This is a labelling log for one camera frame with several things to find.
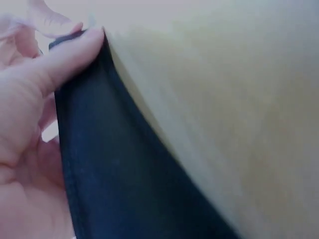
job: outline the hand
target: hand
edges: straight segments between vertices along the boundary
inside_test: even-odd
[[[89,30],[40,56],[34,28],[51,36],[59,35],[58,28],[36,25],[32,16],[50,16],[55,26],[68,23],[62,34],[82,25],[42,1],[28,6],[27,19],[0,16],[0,238],[71,239],[59,144],[40,135],[56,118],[52,92],[93,61],[104,36]]]

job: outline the fingernail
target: fingernail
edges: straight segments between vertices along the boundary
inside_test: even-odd
[[[83,34],[83,38],[94,38],[96,36],[101,35],[101,33],[102,33],[102,29],[101,28],[89,28]]]

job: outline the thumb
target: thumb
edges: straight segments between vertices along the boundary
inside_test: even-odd
[[[44,36],[57,38],[79,31],[81,22],[72,22],[69,18],[51,10],[44,0],[28,0],[28,21]]]
[[[47,97],[97,57],[103,40],[103,30],[92,28],[77,39],[59,44],[47,55],[21,64],[22,81]]]

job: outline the black garment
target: black garment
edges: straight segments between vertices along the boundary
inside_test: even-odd
[[[77,239],[238,238],[140,113],[106,39],[97,59],[55,97]]]

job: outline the finger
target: finger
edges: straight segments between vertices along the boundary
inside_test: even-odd
[[[52,93],[47,97],[44,103],[43,113],[39,120],[39,127],[41,132],[43,132],[50,124],[56,120],[56,107],[55,98]]]
[[[35,58],[39,55],[34,29],[24,26],[14,38],[16,49],[23,57]]]
[[[68,35],[83,27],[81,22],[52,11],[43,0],[29,0],[29,21],[43,35],[50,38]]]
[[[90,29],[81,37],[61,43],[47,55],[22,64],[16,70],[23,72],[22,81],[31,83],[46,98],[96,58],[103,40],[101,29]]]
[[[58,137],[38,145],[39,170],[59,187],[64,187],[62,161]]]

